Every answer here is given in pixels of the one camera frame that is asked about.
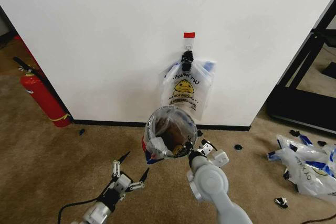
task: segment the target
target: crumpled plastic bag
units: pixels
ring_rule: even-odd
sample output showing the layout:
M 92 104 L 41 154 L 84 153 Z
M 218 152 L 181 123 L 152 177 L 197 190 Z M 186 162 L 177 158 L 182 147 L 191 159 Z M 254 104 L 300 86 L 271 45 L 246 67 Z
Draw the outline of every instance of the crumpled plastic bag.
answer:
M 281 149 L 268 153 L 268 160 L 282 161 L 289 173 L 288 179 L 297 185 L 299 193 L 336 205 L 336 145 L 318 148 L 309 140 L 300 139 L 303 143 L 277 135 Z
M 193 119 L 176 106 L 158 108 L 147 121 L 142 148 L 148 164 L 185 156 L 197 140 Z
M 183 71 L 182 65 L 177 62 L 165 73 L 161 106 L 178 106 L 200 120 L 213 84 L 215 63 L 194 60 L 189 71 Z

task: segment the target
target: white plastic bag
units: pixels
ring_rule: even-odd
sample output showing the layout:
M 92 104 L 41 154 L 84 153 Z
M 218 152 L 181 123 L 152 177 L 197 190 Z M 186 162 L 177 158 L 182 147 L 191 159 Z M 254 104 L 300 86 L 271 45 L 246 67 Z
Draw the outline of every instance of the white plastic bag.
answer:
M 289 180 L 299 193 L 312 195 L 336 205 L 336 146 L 317 148 L 277 135 L 280 150 L 270 152 L 270 161 L 281 160 L 289 172 Z
M 178 106 L 200 120 L 213 83 L 214 67 L 214 62 L 194 60 L 190 71 L 183 71 L 182 63 L 177 62 L 164 77 L 161 106 Z

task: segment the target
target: black cable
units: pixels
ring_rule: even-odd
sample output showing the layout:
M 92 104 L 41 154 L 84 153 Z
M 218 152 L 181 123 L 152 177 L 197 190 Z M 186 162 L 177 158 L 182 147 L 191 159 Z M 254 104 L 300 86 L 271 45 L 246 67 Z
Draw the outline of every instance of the black cable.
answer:
M 323 222 L 323 221 L 327 221 L 327 220 L 331 220 L 333 218 L 336 217 L 336 214 L 334 214 L 333 216 L 330 216 L 328 218 L 325 218 L 325 219 L 320 219 L 320 220 L 307 220 L 305 222 L 303 222 L 302 224 L 308 224 L 308 223 L 314 223 L 314 222 Z
M 62 206 L 61 209 L 58 212 L 57 224 L 61 224 L 61 216 L 62 216 L 62 212 L 63 212 L 64 209 L 66 209 L 67 207 L 84 205 L 84 204 L 91 203 L 91 202 L 94 202 L 94 201 L 98 200 L 105 193 L 105 191 L 107 190 L 107 188 L 109 188 L 109 186 L 112 184 L 112 182 L 113 181 L 111 180 L 107 184 L 107 186 L 104 188 L 104 190 L 100 193 L 100 195 L 97 198 L 86 200 L 86 201 L 80 201 L 80 202 L 70 203 L 70 204 L 67 204 L 65 206 Z
M 84 205 L 84 204 L 87 204 L 87 203 L 91 203 L 91 202 L 94 202 L 98 199 L 97 198 L 94 198 L 94 199 L 91 199 L 91 200 L 86 200 L 86 201 L 81 201 L 81 202 L 76 202 L 76 203 L 70 203 L 70 204 L 67 204 L 65 206 L 62 206 L 62 208 L 60 209 L 60 211 L 58 212 L 58 219 L 57 219 L 57 224 L 61 224 L 61 215 L 62 215 L 62 212 L 64 209 L 66 209 L 67 207 L 72 207 L 72 206 L 77 206 L 77 205 Z

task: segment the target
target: brown carpet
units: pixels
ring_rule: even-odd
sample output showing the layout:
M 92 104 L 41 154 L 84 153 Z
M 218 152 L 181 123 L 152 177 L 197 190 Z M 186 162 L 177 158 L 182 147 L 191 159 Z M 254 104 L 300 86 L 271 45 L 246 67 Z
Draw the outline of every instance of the brown carpet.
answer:
M 0 56 L 1 65 L 12 55 L 7 52 Z M 56 223 L 62 205 L 101 192 L 110 179 L 112 161 L 127 151 L 131 154 L 122 170 L 134 180 L 140 178 L 147 168 L 140 144 L 143 128 L 56 128 L 19 84 L 19 77 L 9 72 L 0 74 L 1 223 Z M 229 196 L 254 224 L 299 224 L 336 212 L 327 202 L 298 194 L 294 185 L 283 179 L 284 166 L 267 161 L 265 154 L 278 149 L 276 134 L 290 137 L 292 127 L 271 120 L 262 109 L 249 132 L 203 131 L 206 139 L 226 151 L 230 162 L 223 170 L 229 180 Z M 81 128 L 85 132 L 79 136 Z M 296 129 L 314 143 L 336 143 L 333 136 Z M 237 143 L 243 150 L 234 150 Z M 186 158 L 159 162 L 150 168 L 146 187 L 127 194 L 108 223 L 216 223 L 214 207 L 198 203 L 191 193 L 185 175 Z M 288 209 L 274 203 L 274 198 L 281 196 L 288 199 Z M 88 207 L 66 209 L 62 223 L 80 221 Z

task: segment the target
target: yellow smiley face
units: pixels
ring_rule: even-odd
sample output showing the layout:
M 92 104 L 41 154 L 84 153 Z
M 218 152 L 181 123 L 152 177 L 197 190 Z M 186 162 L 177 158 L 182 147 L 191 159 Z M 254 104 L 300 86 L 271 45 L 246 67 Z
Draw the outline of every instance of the yellow smiley face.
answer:
M 194 93 L 194 88 L 187 80 L 180 81 L 176 86 L 175 90 L 181 93 Z

